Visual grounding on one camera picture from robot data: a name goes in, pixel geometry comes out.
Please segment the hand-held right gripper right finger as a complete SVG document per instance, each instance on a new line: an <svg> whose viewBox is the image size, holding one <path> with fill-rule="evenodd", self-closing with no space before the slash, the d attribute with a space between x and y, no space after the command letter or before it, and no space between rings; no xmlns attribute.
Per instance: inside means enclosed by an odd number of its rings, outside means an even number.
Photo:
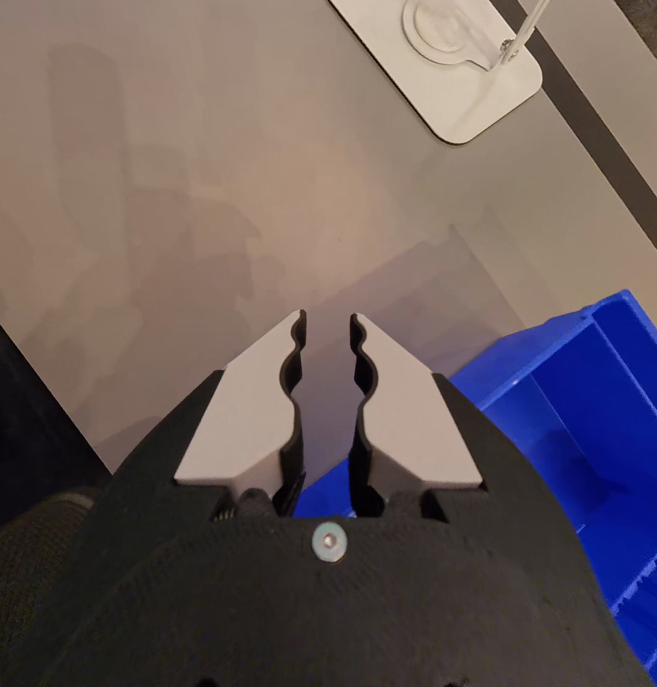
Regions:
<svg viewBox="0 0 657 687"><path fill-rule="evenodd" d="M400 493L477 490L482 475L429 367L361 313L350 348L363 393L349 452L356 516L380 517Z"/></svg>

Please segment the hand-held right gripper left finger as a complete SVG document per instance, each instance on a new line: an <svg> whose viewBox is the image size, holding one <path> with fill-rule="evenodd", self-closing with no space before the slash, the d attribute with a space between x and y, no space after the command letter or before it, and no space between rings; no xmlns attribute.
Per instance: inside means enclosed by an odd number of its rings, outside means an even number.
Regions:
<svg viewBox="0 0 657 687"><path fill-rule="evenodd" d="M301 414L306 311L296 310L228 363L175 471L185 486L225 487L235 501L263 491L294 511L306 476Z"/></svg>

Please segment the blue plastic bin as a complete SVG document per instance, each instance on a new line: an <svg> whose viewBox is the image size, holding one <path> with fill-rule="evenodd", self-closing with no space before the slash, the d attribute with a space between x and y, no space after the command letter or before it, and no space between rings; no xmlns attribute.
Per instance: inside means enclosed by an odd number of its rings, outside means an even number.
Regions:
<svg viewBox="0 0 657 687"><path fill-rule="evenodd" d="M313 686L657 686L657 331L629 291L436 384L483 478L358 517L349 454L304 489Z"/></svg>

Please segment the clear suction cup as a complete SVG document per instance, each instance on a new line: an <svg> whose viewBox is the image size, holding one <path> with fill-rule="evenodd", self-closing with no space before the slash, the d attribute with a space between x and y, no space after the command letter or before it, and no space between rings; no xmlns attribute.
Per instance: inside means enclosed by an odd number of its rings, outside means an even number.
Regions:
<svg viewBox="0 0 657 687"><path fill-rule="evenodd" d="M401 25L411 47L440 65L469 62L485 71L501 60L512 31L490 1L406 1Z"/></svg>

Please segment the white rounded base plate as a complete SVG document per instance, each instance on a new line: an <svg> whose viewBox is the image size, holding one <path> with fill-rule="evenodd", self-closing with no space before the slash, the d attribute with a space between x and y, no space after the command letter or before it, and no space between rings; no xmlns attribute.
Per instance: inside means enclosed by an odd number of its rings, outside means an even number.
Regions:
<svg viewBox="0 0 657 687"><path fill-rule="evenodd" d="M520 28L511 29L519 49L513 60L488 72L469 62L440 65L419 55L402 30L405 2L330 4L439 140L468 143L540 90L541 67L526 44L548 1L537 1Z"/></svg>

